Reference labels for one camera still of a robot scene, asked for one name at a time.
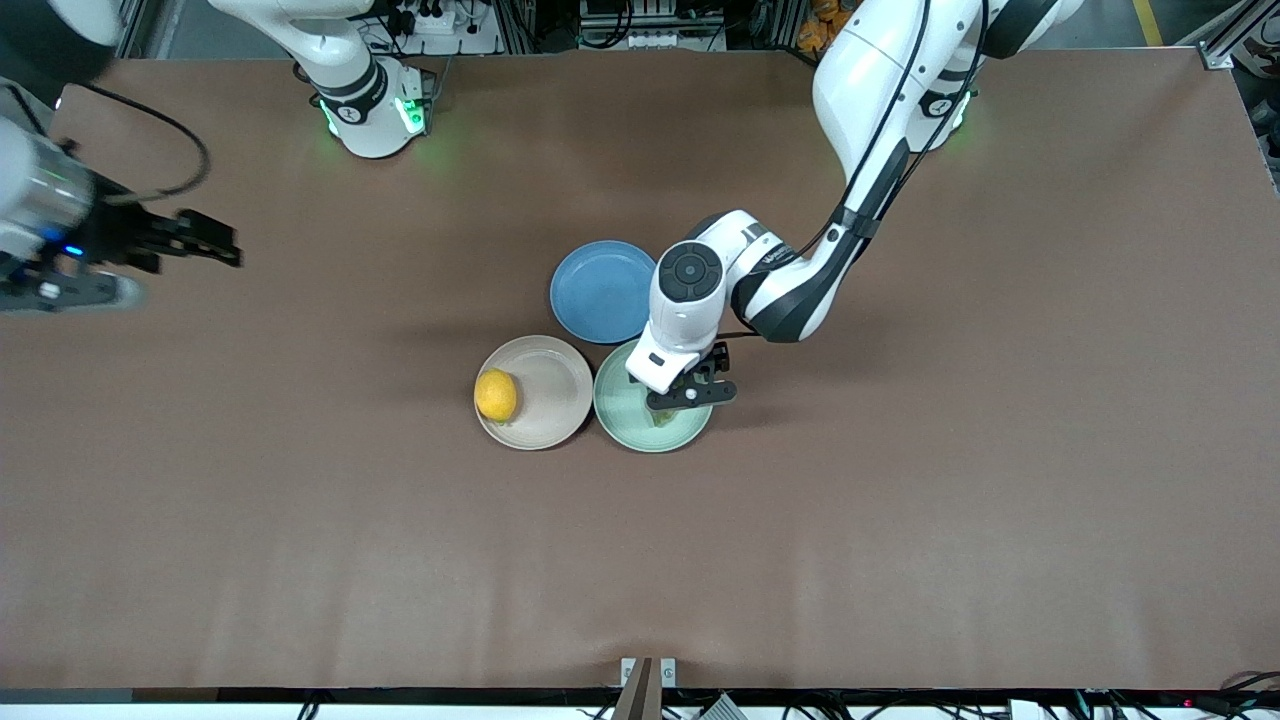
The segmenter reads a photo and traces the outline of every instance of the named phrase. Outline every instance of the blue plate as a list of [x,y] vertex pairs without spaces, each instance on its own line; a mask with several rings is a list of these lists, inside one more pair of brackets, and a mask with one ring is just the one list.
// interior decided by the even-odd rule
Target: blue plate
[[552,277],[552,311],[564,329],[598,345],[644,331],[657,264],[644,250],[600,240],[570,252]]

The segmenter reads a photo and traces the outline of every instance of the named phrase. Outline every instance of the yellow floor line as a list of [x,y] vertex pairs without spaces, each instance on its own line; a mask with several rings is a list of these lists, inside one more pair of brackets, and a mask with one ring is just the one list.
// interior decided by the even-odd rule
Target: yellow floor line
[[1133,0],[1133,9],[1138,13],[1138,24],[1142,26],[1142,37],[1148,47],[1160,47],[1165,38],[1160,36],[1160,26],[1156,24],[1156,13],[1151,9],[1151,0]]

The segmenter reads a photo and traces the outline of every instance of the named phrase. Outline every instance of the yellow lemon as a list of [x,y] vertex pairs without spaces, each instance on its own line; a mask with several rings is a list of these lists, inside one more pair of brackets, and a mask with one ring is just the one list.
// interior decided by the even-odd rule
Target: yellow lemon
[[476,410],[495,423],[506,423],[516,414],[516,380],[494,368],[476,378]]

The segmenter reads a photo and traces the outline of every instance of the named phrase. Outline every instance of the beige plate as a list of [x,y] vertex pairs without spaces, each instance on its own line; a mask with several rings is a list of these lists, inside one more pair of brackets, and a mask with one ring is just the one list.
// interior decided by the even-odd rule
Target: beige plate
[[503,345],[480,373],[497,368],[516,379],[520,404],[506,423],[476,418],[485,432],[516,450],[545,450],[564,442],[591,410],[591,368],[570,343],[534,334]]

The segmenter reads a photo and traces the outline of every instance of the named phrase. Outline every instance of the brown table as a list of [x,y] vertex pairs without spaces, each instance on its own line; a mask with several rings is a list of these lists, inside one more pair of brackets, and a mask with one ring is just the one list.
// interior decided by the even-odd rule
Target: brown table
[[[125,63],[242,270],[0,322],[5,685],[1210,687],[1280,665],[1280,205],[1189,50],[992,63],[826,325],[735,345],[668,456],[495,445],[476,366],[559,259],[841,190],[785,55],[466,59],[344,152],[284,63]],[[70,92],[129,186],[183,141]],[[607,348],[577,343],[599,361]]]

